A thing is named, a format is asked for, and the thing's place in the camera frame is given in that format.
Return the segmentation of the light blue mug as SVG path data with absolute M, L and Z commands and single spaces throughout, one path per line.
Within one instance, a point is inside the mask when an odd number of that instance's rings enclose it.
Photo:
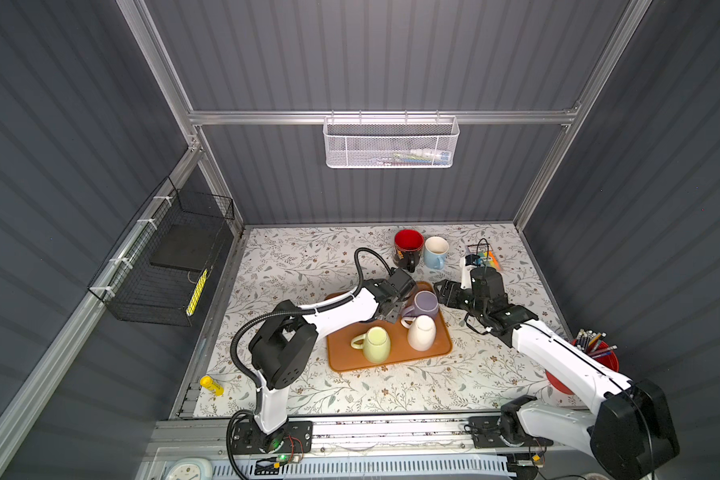
M 423 260 L 424 264 L 432 270 L 443 270 L 449 252 L 449 243 L 439 236 L 431 236 L 425 240 Z

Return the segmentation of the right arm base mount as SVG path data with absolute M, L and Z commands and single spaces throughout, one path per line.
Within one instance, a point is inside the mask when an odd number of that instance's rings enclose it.
M 476 448 L 546 448 L 553 445 L 549 439 L 527 434 L 519 421 L 511 415 L 471 416 L 467 419 L 464 431 L 471 437 Z

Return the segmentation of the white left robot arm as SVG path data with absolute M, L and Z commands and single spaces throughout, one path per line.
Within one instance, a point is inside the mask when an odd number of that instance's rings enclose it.
M 383 318 L 415 289 L 409 273 L 394 269 L 387 278 L 364 280 L 354 290 L 317 304 L 278 304 L 248 346 L 258 429 L 268 435 L 286 424 L 289 387 L 306 369 L 319 340 L 349 325 Z

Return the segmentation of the light green mug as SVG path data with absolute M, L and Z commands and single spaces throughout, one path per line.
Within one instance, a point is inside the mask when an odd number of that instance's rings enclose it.
M 360 350 L 368 362 L 382 364 L 390 355 L 391 339 L 383 327 L 375 326 L 353 338 L 350 346 Z

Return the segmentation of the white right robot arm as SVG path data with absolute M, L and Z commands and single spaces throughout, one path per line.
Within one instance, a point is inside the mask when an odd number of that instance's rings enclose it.
M 476 319 L 490 334 L 531 358 L 569 388 L 586 412 L 554 407 L 523 395 L 501 408 L 497 429 L 510 446 L 538 438 L 593 457 L 615 479 L 641 479 L 676 458 L 680 445 L 663 390 L 633 381 L 592 359 L 522 305 L 510 302 L 500 273 L 470 271 L 470 286 L 434 284 L 438 302 Z

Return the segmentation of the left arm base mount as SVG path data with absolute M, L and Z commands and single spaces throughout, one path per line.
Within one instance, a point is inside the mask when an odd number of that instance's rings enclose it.
M 227 444 L 234 455 L 309 453 L 313 427 L 309 421 L 287 421 L 273 433 L 265 434 L 255 421 L 235 419 L 228 424 Z

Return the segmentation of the black mug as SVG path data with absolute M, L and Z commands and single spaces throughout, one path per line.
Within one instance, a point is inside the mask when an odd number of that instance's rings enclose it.
M 403 229 L 394 236 L 394 263 L 398 268 L 413 273 L 418 266 L 425 244 L 423 235 L 413 229 Z

